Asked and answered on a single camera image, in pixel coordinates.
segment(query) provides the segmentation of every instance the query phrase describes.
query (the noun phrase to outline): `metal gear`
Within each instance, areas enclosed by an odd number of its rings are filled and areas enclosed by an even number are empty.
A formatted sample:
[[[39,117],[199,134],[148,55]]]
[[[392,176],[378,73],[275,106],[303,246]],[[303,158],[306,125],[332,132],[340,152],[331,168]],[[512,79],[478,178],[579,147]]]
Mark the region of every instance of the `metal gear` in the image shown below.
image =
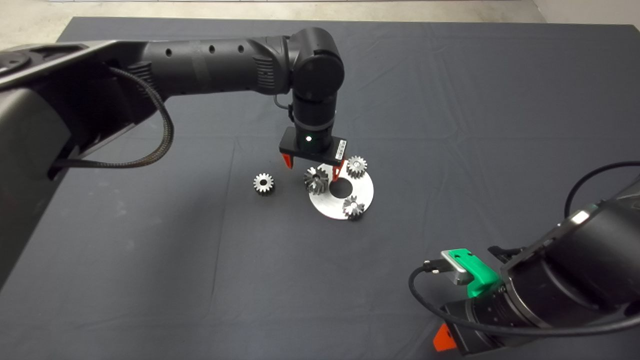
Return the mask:
[[[253,188],[262,196],[269,195],[273,191],[274,186],[275,182],[273,177],[269,174],[258,174],[258,176],[253,179]]]
[[[364,204],[357,201],[357,197],[349,196],[342,203],[342,211],[349,220],[356,220],[364,212]]]
[[[309,193],[319,195],[329,189],[329,175],[321,168],[310,167],[304,179]]]
[[[347,160],[347,173],[354,179],[359,179],[367,171],[367,161],[359,156],[352,156]]]

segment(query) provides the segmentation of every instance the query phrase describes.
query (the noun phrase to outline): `black robotic arm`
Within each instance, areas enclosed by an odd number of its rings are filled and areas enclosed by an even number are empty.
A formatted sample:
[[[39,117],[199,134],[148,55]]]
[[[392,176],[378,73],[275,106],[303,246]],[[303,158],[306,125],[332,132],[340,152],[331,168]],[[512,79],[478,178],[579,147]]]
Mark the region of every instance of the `black robotic arm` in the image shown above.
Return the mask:
[[[173,136],[171,96],[293,90],[293,122],[280,142],[289,168],[301,157],[339,168],[346,140],[332,136],[344,67],[320,28],[292,36],[169,42],[27,45],[0,52],[0,286],[67,167],[137,167]],[[82,157],[160,110],[162,151],[145,161]]]

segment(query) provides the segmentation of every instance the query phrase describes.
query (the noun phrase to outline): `dark gray fabric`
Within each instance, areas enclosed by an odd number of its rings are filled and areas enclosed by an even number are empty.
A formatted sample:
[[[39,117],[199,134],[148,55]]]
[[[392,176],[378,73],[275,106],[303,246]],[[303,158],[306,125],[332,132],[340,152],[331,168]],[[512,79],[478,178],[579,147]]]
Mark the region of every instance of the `dark gray fabric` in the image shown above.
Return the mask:
[[[376,195],[359,222],[320,215],[278,142],[271,98],[174,98],[173,148],[136,170],[71,170],[0,295],[2,359],[453,359],[409,273],[467,247],[528,245],[582,174],[640,153],[632,26],[175,19],[71,21],[60,40],[291,34],[321,26],[346,68],[334,133]],[[101,149],[153,149],[159,117]],[[257,196],[269,172],[272,197]],[[607,197],[637,174],[585,186]],[[435,302],[465,296],[420,279]],[[541,340],[478,359],[638,359],[639,331]]]

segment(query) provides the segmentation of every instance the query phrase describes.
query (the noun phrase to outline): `circular metal plate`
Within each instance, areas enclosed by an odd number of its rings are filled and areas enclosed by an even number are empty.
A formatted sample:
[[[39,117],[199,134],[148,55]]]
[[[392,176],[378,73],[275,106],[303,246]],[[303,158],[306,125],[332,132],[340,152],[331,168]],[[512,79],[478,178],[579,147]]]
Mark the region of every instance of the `circular metal plate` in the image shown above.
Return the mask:
[[[331,165],[322,164],[319,168],[322,168],[327,174],[333,173],[333,167]],[[354,179],[347,174],[345,161],[339,177],[346,179],[351,183],[353,190],[348,196],[356,196],[358,198],[358,202],[364,204],[364,211],[367,211],[373,201],[373,182],[371,181],[371,177],[369,177],[369,173],[365,172],[362,177]],[[329,190],[319,195],[314,195],[312,193],[309,194],[311,203],[318,211],[320,211],[324,216],[334,218],[336,220],[347,220],[347,215],[342,211],[342,204],[346,198],[347,197],[335,197]]]

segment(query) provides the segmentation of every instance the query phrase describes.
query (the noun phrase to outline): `white label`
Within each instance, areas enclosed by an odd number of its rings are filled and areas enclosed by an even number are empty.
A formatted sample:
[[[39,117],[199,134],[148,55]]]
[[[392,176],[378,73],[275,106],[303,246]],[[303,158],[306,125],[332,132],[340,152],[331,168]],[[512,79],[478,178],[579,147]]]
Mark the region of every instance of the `white label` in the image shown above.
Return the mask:
[[[336,160],[342,160],[342,157],[344,156],[344,149],[346,149],[346,147],[347,140],[340,140],[340,143],[338,144],[338,151],[335,152]]]

